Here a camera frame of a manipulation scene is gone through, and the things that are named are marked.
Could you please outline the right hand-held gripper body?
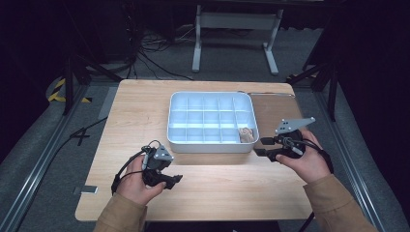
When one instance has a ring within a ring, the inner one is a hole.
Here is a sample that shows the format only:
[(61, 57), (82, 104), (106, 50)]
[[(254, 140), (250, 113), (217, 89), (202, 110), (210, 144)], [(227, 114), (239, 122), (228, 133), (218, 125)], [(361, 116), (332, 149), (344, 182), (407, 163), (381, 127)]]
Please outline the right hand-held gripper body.
[(277, 161), (277, 155), (287, 156), (291, 159), (300, 158), (306, 146), (314, 148), (312, 142), (303, 139), (300, 128), (315, 122), (314, 117), (303, 119), (282, 119), (275, 129), (274, 142), (281, 145), (280, 149), (273, 151), (273, 161)]

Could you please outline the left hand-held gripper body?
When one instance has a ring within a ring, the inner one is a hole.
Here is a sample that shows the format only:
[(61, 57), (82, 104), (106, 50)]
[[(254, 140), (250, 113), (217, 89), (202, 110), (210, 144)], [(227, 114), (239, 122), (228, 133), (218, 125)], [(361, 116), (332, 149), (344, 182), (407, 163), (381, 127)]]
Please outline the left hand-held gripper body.
[(158, 148), (151, 148), (142, 162), (143, 182), (149, 187), (154, 187), (161, 182), (173, 182), (171, 176), (161, 173), (173, 160), (174, 158), (163, 145)]

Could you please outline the person's right hand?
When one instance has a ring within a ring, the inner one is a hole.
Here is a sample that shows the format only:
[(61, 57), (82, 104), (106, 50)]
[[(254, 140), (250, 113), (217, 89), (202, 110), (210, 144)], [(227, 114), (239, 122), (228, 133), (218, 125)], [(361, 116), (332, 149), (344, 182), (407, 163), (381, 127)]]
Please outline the person's right hand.
[(307, 184), (327, 177), (331, 171), (325, 159), (314, 148), (306, 146), (305, 153), (299, 159), (291, 159), (282, 154), (276, 155), (276, 160), (294, 170)]

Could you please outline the person's left hand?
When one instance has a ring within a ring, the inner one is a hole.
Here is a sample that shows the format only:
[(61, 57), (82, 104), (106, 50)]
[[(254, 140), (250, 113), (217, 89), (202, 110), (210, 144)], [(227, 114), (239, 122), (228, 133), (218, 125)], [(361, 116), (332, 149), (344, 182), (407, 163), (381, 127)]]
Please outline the person's left hand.
[(126, 174), (122, 178), (116, 193), (129, 199), (135, 204), (147, 205), (154, 197), (158, 196), (166, 186), (161, 182), (154, 187), (147, 187), (142, 179), (143, 157), (135, 158), (126, 169)]

